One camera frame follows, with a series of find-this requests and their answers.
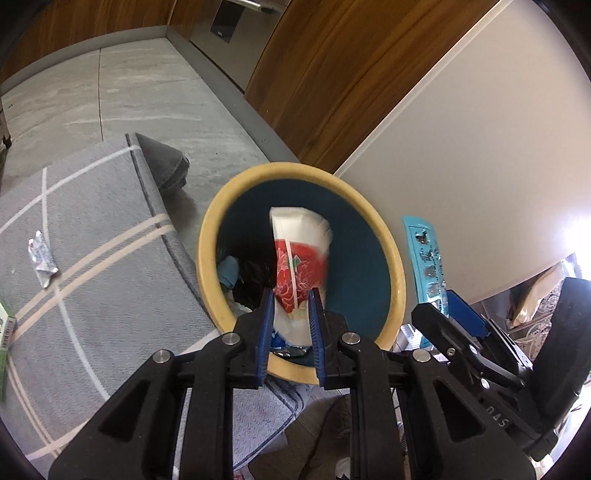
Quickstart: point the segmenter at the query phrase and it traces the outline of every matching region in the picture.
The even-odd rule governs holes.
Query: gray baseboard
[[[166,36],[166,25],[158,25],[156,27],[142,27],[133,28],[131,30],[123,30],[121,32],[107,33],[99,37],[84,40],[69,47],[57,50],[49,55],[34,61],[27,65],[22,70],[19,70],[9,79],[0,85],[0,95],[4,95],[7,91],[16,87],[19,83],[24,82],[33,75],[42,72],[49,67],[53,67],[65,60],[72,59],[78,55],[88,53],[90,51],[98,50],[99,48],[112,47],[120,43],[127,43],[137,40],[150,40],[152,38],[163,38]]]
[[[178,32],[168,28],[166,38],[178,50],[212,92],[220,99],[232,116],[251,136],[269,161],[298,162],[297,157],[285,145],[271,126],[245,100],[244,94],[209,60],[196,46]]]

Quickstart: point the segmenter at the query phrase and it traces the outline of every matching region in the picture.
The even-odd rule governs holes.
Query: red and white paper cup
[[[311,346],[308,291],[318,288],[324,303],[330,226],[300,207],[274,207],[270,217],[277,252],[274,327],[286,342]]]

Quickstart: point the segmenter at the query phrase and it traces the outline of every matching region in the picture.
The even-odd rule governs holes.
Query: brown wooden door
[[[292,0],[245,97],[334,172],[496,1]]]

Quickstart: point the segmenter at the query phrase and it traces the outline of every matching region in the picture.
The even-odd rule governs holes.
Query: white wall
[[[336,174],[391,229],[407,311],[402,215],[434,223],[448,287],[480,300],[589,244],[591,84],[532,0],[501,1]]]

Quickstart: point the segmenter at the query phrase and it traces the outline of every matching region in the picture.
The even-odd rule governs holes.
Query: barcode
[[[12,338],[12,331],[14,330],[14,322],[13,318],[8,318],[6,322],[6,329],[4,330],[4,337],[2,338],[2,345],[0,345],[0,349],[6,350],[8,349],[8,345],[10,345],[10,339]]]

